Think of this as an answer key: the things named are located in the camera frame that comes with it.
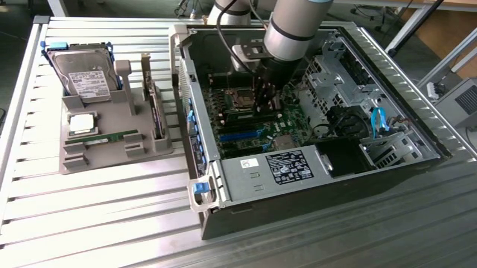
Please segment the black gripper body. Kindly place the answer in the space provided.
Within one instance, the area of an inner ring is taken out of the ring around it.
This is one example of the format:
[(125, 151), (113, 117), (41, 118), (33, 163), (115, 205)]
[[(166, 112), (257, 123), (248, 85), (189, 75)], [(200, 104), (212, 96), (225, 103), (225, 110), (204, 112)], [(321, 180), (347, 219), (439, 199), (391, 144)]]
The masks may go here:
[(274, 87), (276, 91), (282, 90), (290, 82), (301, 62), (301, 59), (294, 61), (284, 61), (278, 58), (262, 59), (258, 68), (258, 75), (261, 77), (260, 91), (270, 87)]

